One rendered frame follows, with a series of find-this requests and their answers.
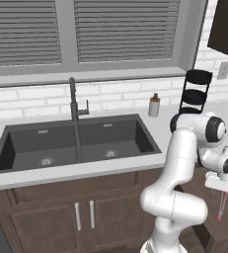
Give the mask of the grey wall socket plate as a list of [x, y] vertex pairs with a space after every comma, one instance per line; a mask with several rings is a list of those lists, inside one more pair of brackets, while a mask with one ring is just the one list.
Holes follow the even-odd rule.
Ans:
[[220, 64], [217, 78], [218, 79], [226, 79], [227, 75], [228, 75], [228, 61], [222, 62]]

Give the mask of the brown wooden drawer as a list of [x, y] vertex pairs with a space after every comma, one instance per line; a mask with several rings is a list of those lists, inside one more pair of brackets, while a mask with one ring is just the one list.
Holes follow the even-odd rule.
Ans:
[[228, 197], [222, 218], [218, 220], [221, 193], [204, 186], [205, 172], [195, 165], [192, 180], [179, 186], [179, 190], [204, 199], [208, 206], [206, 221], [185, 229], [180, 241], [189, 253], [228, 253]]

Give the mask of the narrow grey window blind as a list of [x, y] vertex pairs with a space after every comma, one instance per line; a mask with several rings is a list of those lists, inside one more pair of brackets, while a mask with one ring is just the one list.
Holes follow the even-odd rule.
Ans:
[[0, 67], [60, 62], [55, 0], [0, 0]]

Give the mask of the white soap dispenser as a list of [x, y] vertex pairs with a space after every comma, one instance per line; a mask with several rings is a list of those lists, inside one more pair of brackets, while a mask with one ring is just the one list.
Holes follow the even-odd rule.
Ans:
[[159, 108], [160, 108], [160, 101], [161, 99], [158, 97], [158, 94], [155, 93], [151, 98], [149, 102], [149, 110], [148, 110], [148, 116], [151, 118], [157, 118], [159, 115]]

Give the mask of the dark brown wall cupboard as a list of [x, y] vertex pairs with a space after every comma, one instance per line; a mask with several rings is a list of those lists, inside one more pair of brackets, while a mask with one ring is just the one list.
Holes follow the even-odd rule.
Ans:
[[208, 47], [228, 55], [228, 0], [218, 0]]

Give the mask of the dark grey tap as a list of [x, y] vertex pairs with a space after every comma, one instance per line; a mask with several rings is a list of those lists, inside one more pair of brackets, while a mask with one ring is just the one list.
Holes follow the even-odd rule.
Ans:
[[86, 108], [84, 110], [78, 109], [78, 103], [76, 101], [75, 79], [73, 77], [69, 78], [69, 87], [70, 87], [70, 95], [71, 95], [70, 109], [71, 109], [72, 122], [78, 123], [80, 116], [89, 114], [89, 108]]

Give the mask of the brown cupboard door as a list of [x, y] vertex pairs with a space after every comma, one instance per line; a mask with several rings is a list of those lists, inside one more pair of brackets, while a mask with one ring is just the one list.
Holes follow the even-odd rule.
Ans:
[[88, 253], [82, 210], [82, 200], [67, 198], [2, 210], [0, 222], [13, 253]]
[[[140, 188], [100, 193], [86, 200], [90, 253], [121, 246], [141, 246], [151, 235], [155, 217], [140, 205]], [[95, 228], [91, 228], [89, 201], [94, 201]]]

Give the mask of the brown fixed front panel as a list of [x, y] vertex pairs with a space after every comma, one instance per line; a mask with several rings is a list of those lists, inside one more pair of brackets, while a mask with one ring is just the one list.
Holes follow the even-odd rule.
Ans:
[[8, 196], [17, 205], [52, 199], [83, 196], [99, 192], [133, 189], [152, 184], [162, 169], [148, 169], [120, 174], [111, 174], [92, 178], [63, 181], [36, 186], [14, 188], [7, 191]]

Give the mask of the wide grey window blind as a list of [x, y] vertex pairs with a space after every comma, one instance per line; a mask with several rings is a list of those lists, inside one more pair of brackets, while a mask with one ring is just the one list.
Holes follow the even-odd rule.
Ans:
[[181, 0], [74, 0], [80, 63], [170, 59]]

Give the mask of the grey window frame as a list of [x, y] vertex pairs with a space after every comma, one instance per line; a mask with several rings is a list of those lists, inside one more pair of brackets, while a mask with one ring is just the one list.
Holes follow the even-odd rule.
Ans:
[[60, 38], [58, 64], [1, 66], [0, 88], [183, 76], [193, 68], [208, 0], [181, 0], [170, 59], [80, 63], [74, 0], [55, 0]]

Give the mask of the dark grey double sink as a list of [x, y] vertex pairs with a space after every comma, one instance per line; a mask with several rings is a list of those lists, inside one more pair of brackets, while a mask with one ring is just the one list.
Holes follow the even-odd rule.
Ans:
[[0, 173], [159, 154], [139, 115], [6, 126]]

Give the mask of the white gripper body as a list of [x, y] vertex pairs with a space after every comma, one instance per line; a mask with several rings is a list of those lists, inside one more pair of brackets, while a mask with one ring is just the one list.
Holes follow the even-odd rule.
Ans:
[[205, 187], [228, 193], [228, 174], [221, 179], [216, 173], [207, 172], [205, 174]]

